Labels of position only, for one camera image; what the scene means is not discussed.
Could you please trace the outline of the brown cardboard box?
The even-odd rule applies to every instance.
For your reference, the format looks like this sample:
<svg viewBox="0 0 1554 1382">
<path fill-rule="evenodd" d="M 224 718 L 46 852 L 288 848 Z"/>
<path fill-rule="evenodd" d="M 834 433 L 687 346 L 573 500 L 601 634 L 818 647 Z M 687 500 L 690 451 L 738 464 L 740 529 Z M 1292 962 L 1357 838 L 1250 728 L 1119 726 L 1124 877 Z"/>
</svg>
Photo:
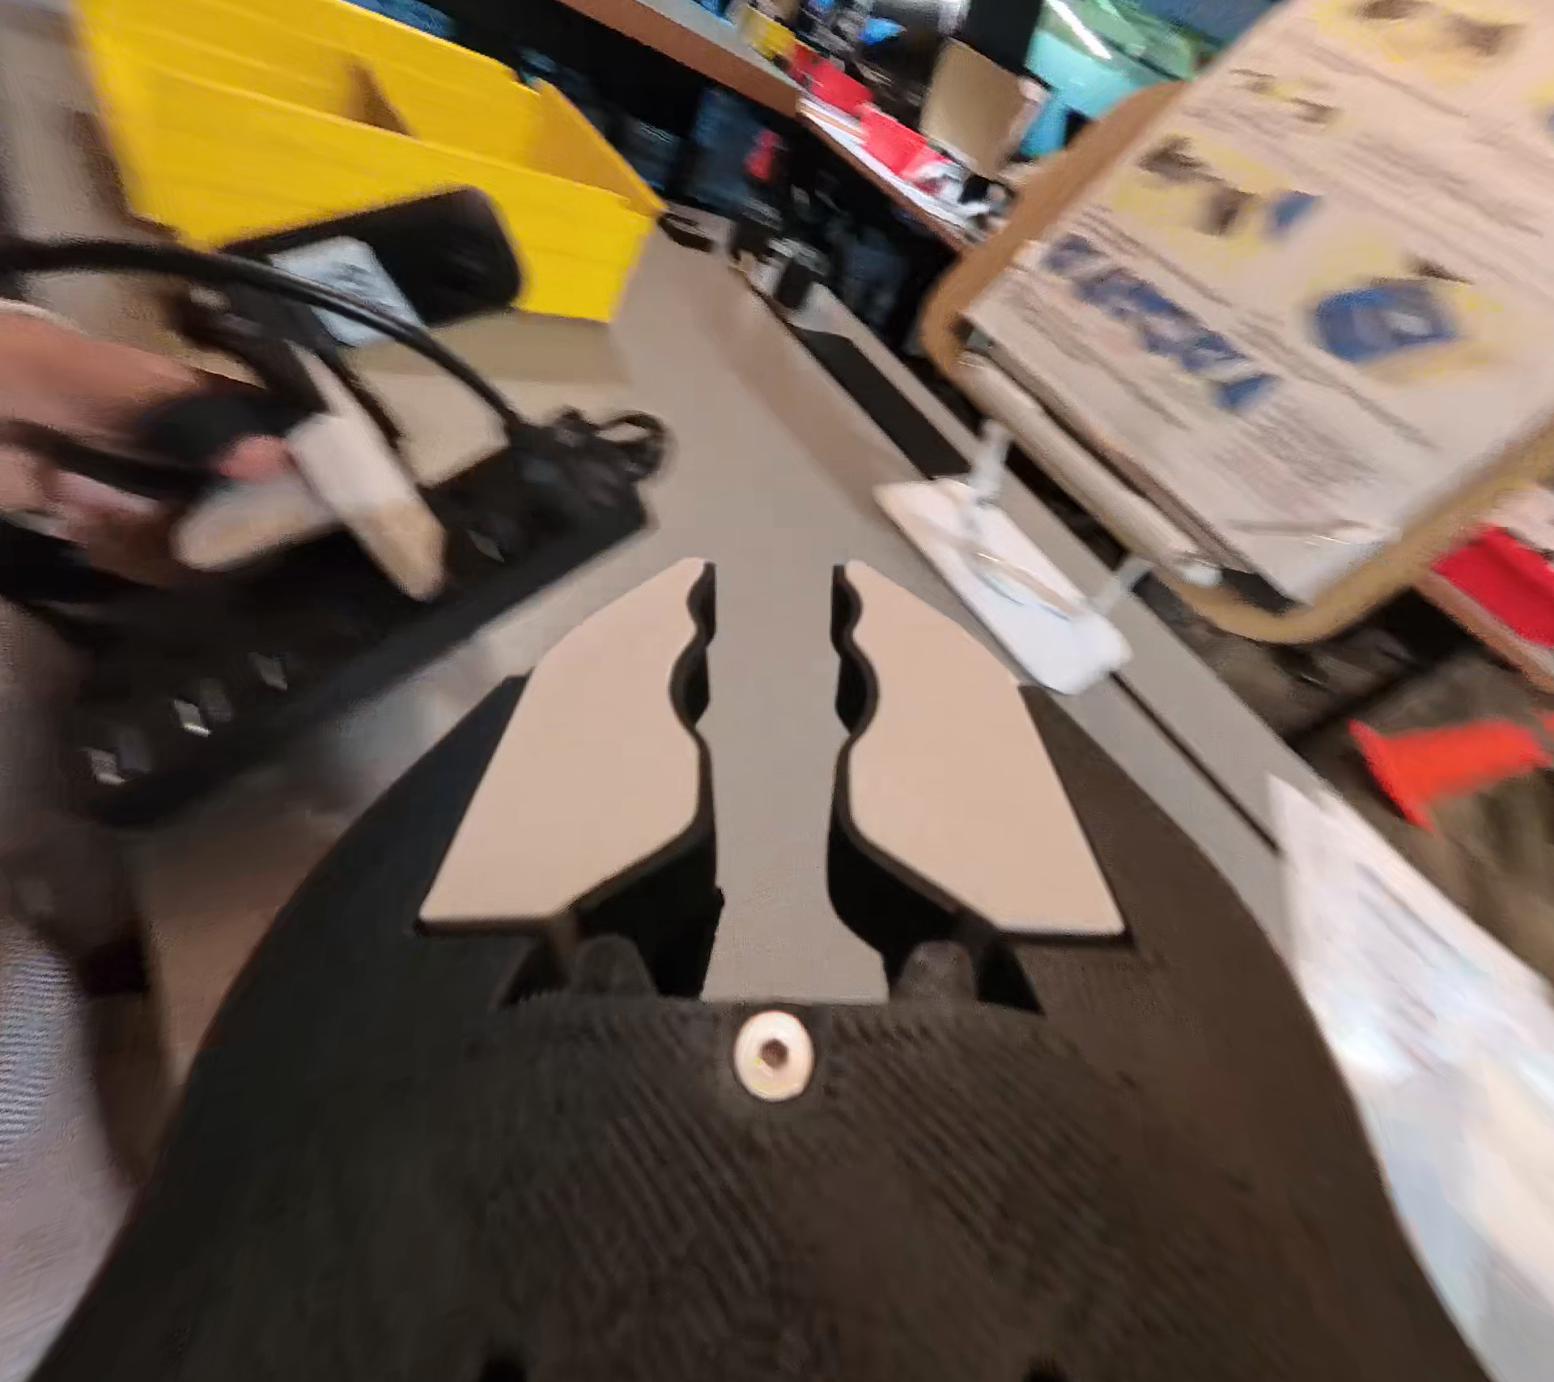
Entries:
<svg viewBox="0 0 1554 1382">
<path fill-rule="evenodd" d="M 1051 97 L 1038 76 L 1007 71 L 962 38 L 941 50 L 918 114 L 918 131 L 988 181 L 1014 158 Z"/>
</svg>

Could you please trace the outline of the yellow plastic bin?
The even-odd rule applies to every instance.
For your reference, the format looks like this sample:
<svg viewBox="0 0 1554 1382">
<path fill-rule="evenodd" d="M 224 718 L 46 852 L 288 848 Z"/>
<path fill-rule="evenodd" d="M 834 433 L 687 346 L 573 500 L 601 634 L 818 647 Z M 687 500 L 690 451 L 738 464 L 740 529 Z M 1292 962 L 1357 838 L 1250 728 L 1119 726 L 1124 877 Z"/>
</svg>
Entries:
<svg viewBox="0 0 1554 1382">
<path fill-rule="evenodd" d="M 127 207 L 219 247 L 455 187 L 518 305 L 614 318 L 666 202 L 552 84 L 345 0 L 72 0 Z"/>
</svg>

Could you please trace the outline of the orange traffic cone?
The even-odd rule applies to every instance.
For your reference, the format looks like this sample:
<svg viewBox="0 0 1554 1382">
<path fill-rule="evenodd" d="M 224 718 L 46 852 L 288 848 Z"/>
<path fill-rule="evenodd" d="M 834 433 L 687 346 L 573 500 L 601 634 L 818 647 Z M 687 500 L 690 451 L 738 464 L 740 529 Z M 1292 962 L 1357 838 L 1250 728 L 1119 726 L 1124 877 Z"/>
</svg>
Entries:
<svg viewBox="0 0 1554 1382">
<path fill-rule="evenodd" d="M 1504 716 L 1391 733 L 1350 720 L 1347 731 L 1376 789 L 1425 830 L 1446 802 L 1551 768 L 1549 746 Z"/>
</svg>

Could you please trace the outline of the wooden board with instruction sheet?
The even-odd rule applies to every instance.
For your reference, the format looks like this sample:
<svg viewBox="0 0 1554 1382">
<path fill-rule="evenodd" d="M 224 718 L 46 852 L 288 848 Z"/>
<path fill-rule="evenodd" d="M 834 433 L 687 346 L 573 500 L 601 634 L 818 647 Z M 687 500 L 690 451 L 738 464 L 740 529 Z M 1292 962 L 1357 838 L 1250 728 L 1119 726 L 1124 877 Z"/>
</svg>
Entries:
<svg viewBox="0 0 1554 1382">
<path fill-rule="evenodd" d="M 1282 0 L 1031 174 L 933 360 L 1201 618 L 1331 637 L 1551 475 L 1553 0 Z"/>
</svg>

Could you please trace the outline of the person's left hand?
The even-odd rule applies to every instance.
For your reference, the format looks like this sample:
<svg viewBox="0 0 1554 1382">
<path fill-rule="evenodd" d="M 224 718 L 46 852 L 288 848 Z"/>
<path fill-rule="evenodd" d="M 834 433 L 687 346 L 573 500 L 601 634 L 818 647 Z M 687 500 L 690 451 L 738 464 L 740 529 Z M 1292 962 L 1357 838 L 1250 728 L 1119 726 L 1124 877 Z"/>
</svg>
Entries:
<svg viewBox="0 0 1554 1382">
<path fill-rule="evenodd" d="M 29 304 L 4 304 L 4 517 L 49 519 L 55 537 L 106 572 L 143 584 L 174 579 L 164 508 L 54 466 L 18 441 L 17 425 L 120 451 L 152 411 L 229 388 L 230 380 L 161 351 L 96 338 Z"/>
</svg>

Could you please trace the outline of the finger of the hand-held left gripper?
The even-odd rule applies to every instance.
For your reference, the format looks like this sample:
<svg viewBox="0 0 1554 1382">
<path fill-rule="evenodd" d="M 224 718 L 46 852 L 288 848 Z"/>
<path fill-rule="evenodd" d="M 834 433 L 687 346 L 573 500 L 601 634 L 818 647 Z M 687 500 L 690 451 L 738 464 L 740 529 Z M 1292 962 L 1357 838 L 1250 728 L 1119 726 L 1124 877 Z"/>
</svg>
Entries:
<svg viewBox="0 0 1554 1382">
<path fill-rule="evenodd" d="M 196 498 L 169 530 L 177 564 L 204 574 L 246 568 L 340 527 L 298 474 L 224 482 Z"/>
<path fill-rule="evenodd" d="M 373 417 L 322 412 L 288 432 L 288 454 L 319 501 L 402 593 L 437 597 L 447 530 Z"/>
</svg>

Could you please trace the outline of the white board stand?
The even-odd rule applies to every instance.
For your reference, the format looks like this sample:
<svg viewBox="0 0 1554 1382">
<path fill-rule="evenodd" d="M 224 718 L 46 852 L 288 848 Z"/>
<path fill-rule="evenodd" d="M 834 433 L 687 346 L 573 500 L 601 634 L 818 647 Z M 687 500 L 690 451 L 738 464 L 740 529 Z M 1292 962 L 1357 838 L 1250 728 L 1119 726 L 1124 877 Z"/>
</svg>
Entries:
<svg viewBox="0 0 1554 1382">
<path fill-rule="evenodd" d="M 1057 477 L 1075 482 L 1078 498 L 1125 535 L 1124 560 L 1096 589 L 1074 582 L 1002 506 L 1017 440 L 1054 459 Z M 1200 542 L 1044 412 L 1015 427 L 985 420 L 963 475 L 886 483 L 876 500 L 1027 678 L 1064 695 L 1085 692 L 1129 663 L 1132 649 L 1112 616 L 1146 576 L 1166 572 L 1197 589 L 1222 579 Z"/>
</svg>

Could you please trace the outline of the printed paper sheet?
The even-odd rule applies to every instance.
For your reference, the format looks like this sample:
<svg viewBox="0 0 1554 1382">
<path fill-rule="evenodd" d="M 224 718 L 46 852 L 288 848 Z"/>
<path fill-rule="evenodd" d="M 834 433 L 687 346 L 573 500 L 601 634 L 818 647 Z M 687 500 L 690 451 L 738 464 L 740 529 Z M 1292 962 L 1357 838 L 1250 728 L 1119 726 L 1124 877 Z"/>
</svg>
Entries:
<svg viewBox="0 0 1554 1382">
<path fill-rule="evenodd" d="M 1444 1072 L 1551 1035 L 1546 982 L 1336 794 L 1268 783 L 1295 980 L 1339 1058 Z"/>
</svg>

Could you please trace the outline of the red plastic bin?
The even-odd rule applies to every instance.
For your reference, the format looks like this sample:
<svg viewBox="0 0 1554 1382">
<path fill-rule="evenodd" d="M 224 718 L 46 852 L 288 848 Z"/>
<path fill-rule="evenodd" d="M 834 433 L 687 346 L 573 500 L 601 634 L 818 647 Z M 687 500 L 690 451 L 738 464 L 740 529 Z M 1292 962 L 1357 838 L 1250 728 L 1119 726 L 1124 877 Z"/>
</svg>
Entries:
<svg viewBox="0 0 1554 1382">
<path fill-rule="evenodd" d="M 803 103 L 837 116 L 858 121 L 876 103 L 873 90 L 845 64 L 806 47 L 794 48 L 787 72 L 800 87 Z"/>
<path fill-rule="evenodd" d="M 942 152 L 921 131 L 878 105 L 865 105 L 858 124 L 861 155 L 904 182 L 918 182 L 942 161 Z"/>
<path fill-rule="evenodd" d="M 1486 527 L 1433 563 L 1415 590 L 1507 668 L 1553 691 L 1551 561 L 1522 538 Z"/>
</svg>

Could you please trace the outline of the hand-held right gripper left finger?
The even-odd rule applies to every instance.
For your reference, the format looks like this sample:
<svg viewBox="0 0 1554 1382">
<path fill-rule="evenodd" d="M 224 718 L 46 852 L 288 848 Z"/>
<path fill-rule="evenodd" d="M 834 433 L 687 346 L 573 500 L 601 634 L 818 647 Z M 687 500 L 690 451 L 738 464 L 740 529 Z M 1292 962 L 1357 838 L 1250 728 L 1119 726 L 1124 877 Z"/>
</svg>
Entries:
<svg viewBox="0 0 1554 1382">
<path fill-rule="evenodd" d="M 703 993 L 726 904 L 698 728 L 716 626 L 716 566 L 687 556 L 541 657 L 423 898 L 423 930 L 536 932 L 554 962 L 617 937 L 659 992 Z"/>
</svg>

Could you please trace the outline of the black power strip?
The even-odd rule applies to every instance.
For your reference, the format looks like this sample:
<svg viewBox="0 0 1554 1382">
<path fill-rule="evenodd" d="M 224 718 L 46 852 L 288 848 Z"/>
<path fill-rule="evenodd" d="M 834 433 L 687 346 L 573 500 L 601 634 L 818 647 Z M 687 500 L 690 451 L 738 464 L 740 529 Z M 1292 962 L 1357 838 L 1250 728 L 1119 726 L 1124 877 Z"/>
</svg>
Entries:
<svg viewBox="0 0 1554 1382">
<path fill-rule="evenodd" d="M 62 616 L 84 658 L 62 716 L 67 809 L 107 828 L 165 822 L 648 527 L 641 487 L 667 453 L 662 420 L 567 411 L 539 430 L 536 469 L 501 448 L 433 487 L 447 547 L 431 600 L 334 532 L 233 576 Z"/>
</svg>

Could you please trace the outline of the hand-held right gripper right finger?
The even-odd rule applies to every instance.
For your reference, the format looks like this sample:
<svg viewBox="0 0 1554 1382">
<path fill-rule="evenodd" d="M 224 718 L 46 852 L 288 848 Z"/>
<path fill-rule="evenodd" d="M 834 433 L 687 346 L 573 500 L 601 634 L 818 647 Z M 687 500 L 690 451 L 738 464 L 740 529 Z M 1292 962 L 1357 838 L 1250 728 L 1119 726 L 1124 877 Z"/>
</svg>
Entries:
<svg viewBox="0 0 1554 1382">
<path fill-rule="evenodd" d="M 899 983 L 957 945 L 1001 985 L 1023 946 L 1117 946 L 1129 925 L 1028 705 L 975 634 L 863 561 L 831 574 L 836 715 L 826 890 Z"/>
</svg>

